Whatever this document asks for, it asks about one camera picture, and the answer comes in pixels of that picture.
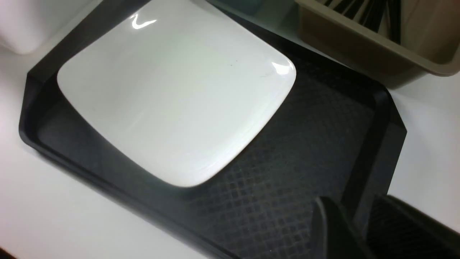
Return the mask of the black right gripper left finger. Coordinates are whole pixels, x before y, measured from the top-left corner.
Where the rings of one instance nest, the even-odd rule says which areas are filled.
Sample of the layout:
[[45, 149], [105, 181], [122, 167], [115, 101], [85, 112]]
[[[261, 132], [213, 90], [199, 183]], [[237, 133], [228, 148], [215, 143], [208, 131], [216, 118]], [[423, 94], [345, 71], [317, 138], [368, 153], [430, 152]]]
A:
[[343, 207], [329, 197], [314, 202], [312, 259], [370, 259], [370, 250]]

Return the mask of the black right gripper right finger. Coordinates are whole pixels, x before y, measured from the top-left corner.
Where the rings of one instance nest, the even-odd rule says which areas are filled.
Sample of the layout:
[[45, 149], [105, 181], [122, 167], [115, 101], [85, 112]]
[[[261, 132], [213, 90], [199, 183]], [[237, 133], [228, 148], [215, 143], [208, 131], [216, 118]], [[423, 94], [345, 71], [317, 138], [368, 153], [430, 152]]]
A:
[[373, 200], [367, 245], [378, 259], [458, 259], [460, 236], [393, 196]]

